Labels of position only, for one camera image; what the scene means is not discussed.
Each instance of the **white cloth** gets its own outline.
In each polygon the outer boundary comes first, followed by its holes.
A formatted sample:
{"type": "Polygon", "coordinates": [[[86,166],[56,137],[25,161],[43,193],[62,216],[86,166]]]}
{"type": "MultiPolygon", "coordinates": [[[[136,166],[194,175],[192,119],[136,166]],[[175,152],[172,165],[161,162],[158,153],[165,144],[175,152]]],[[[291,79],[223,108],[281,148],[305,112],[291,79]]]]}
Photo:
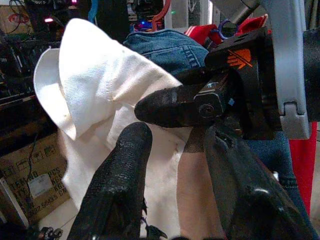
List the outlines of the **white cloth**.
{"type": "MultiPolygon", "coordinates": [[[[81,19],[69,22],[60,49],[42,54],[34,89],[62,130],[60,145],[67,158],[63,183],[78,208],[121,131],[137,121],[136,103],[156,90],[179,85],[168,72],[81,19]]],[[[177,171],[190,128],[149,126],[153,143],[144,192],[147,221],[170,238],[180,234],[177,171]]]]}

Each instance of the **white label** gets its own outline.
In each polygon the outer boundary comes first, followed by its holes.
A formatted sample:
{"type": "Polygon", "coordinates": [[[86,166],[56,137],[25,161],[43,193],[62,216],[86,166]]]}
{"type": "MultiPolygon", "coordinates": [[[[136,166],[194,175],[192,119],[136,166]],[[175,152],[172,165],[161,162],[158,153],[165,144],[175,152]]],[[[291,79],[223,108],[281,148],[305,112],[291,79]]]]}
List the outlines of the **white label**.
{"type": "Polygon", "coordinates": [[[28,185],[34,199],[52,188],[52,182],[47,173],[28,181],[28,185]]]}

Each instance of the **denim fabric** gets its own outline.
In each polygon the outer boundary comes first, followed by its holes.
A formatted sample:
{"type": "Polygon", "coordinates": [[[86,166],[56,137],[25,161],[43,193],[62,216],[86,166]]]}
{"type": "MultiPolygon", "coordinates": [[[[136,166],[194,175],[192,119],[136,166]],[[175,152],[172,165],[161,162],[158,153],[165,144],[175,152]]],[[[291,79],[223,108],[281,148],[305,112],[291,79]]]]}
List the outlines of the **denim fabric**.
{"type": "Polygon", "coordinates": [[[169,29],[131,33],[123,44],[172,75],[204,66],[208,54],[204,47],[190,37],[169,29]]]}
{"type": "MultiPolygon", "coordinates": [[[[173,30],[136,32],[123,43],[159,65],[172,75],[184,70],[204,67],[208,51],[186,35],[173,30]]],[[[271,172],[278,172],[279,182],[300,211],[313,234],[319,237],[311,225],[305,205],[301,199],[296,177],[292,168],[289,141],[283,132],[277,132],[274,140],[248,140],[250,149],[271,172]]]]}

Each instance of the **cardboard box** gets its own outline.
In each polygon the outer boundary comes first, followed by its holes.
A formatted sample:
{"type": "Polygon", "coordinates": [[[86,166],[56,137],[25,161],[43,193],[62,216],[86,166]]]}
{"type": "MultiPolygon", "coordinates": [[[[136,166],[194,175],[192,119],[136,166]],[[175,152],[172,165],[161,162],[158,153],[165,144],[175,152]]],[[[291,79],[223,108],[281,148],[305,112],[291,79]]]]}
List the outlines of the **cardboard box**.
{"type": "Polygon", "coordinates": [[[0,211],[5,214],[8,222],[19,223],[17,221],[18,211],[6,211],[6,209],[12,209],[14,205],[12,200],[8,200],[10,191],[29,224],[38,222],[70,198],[67,189],[61,182],[67,168],[67,161],[59,152],[57,134],[54,133],[36,142],[31,156],[32,169],[28,188],[27,177],[30,170],[28,157],[32,147],[33,145],[30,144],[0,157],[2,179],[6,182],[0,186],[0,195],[2,195],[0,196],[0,211]],[[6,184],[9,194],[3,191],[6,184]]]}
{"type": "Polygon", "coordinates": [[[0,6],[0,29],[5,34],[25,34],[32,33],[30,18],[26,11],[20,6],[0,6]]]}

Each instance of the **red light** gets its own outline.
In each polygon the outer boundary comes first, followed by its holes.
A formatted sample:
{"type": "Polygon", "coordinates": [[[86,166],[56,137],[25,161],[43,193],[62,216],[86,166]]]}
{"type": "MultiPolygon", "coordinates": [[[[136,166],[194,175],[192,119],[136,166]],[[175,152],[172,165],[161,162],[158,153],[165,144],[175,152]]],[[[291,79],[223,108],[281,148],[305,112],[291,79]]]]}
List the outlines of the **red light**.
{"type": "Polygon", "coordinates": [[[45,23],[52,23],[54,20],[51,17],[48,17],[44,20],[45,23]]]}

